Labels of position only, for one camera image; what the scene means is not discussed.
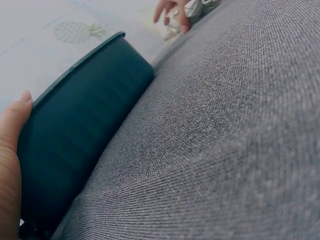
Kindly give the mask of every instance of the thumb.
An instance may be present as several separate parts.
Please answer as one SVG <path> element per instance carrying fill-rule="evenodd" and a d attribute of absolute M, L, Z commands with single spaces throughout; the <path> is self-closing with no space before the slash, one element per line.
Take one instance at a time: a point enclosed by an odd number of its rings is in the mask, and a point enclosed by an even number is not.
<path fill-rule="evenodd" d="M 9 105 L 0 117 L 0 145 L 17 152 L 20 132 L 27 122 L 33 106 L 29 91 L 24 91 L 18 101 Z"/>

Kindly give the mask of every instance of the gray fabric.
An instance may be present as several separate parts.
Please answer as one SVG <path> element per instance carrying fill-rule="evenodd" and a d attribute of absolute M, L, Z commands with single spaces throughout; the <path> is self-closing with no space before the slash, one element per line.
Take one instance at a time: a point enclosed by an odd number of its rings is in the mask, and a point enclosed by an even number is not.
<path fill-rule="evenodd" d="M 173 50 L 53 239 L 320 239 L 320 1 L 225 0 Z"/>

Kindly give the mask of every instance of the finger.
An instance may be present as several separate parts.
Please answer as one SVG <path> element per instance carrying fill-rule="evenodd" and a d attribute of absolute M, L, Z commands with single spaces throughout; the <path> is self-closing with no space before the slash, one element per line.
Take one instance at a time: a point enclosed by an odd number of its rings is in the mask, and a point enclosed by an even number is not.
<path fill-rule="evenodd" d="M 160 0 L 155 7 L 154 16 L 153 16 L 153 22 L 157 23 L 159 21 L 159 18 L 161 16 L 161 13 L 166 8 L 166 4 L 168 3 L 167 0 Z"/>
<path fill-rule="evenodd" d="M 189 0 L 172 0 L 177 3 L 179 8 L 178 21 L 181 25 L 181 32 L 185 34 L 190 29 L 190 20 L 186 16 L 185 5 L 189 2 Z"/>
<path fill-rule="evenodd" d="M 165 8 L 164 8 L 164 25 L 167 26 L 170 23 L 170 18 L 167 17 L 168 13 L 170 12 L 171 9 L 173 9 L 176 6 L 176 3 L 174 1 L 169 1 Z"/>
<path fill-rule="evenodd" d="M 29 91 L 24 91 L 18 101 L 10 104 L 0 117 L 0 147 L 17 151 L 20 132 L 27 122 L 33 106 Z"/>

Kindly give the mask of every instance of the hand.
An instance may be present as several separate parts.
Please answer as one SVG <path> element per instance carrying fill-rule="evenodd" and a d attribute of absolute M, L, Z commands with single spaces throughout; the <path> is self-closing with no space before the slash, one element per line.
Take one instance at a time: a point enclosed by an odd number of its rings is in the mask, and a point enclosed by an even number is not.
<path fill-rule="evenodd" d="M 20 132 L 33 106 L 29 91 L 0 116 L 0 238 L 19 239 L 21 171 L 17 156 Z"/>
<path fill-rule="evenodd" d="M 181 25 L 181 32 L 185 34 L 190 29 L 190 20 L 187 18 L 185 13 L 185 5 L 189 2 L 189 0 L 159 0 L 158 5 L 155 8 L 153 22 L 157 23 L 161 16 L 161 13 L 164 11 L 164 25 L 168 25 L 170 19 L 167 17 L 169 11 L 178 6 L 179 13 L 177 15 L 177 20 Z"/>

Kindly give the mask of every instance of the dark green container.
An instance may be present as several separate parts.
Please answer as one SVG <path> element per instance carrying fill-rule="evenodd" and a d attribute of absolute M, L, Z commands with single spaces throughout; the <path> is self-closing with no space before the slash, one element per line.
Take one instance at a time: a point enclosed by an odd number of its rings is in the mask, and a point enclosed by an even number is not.
<path fill-rule="evenodd" d="M 154 78 L 124 36 L 104 42 L 34 104 L 18 145 L 21 218 L 34 228 L 57 226 Z"/>

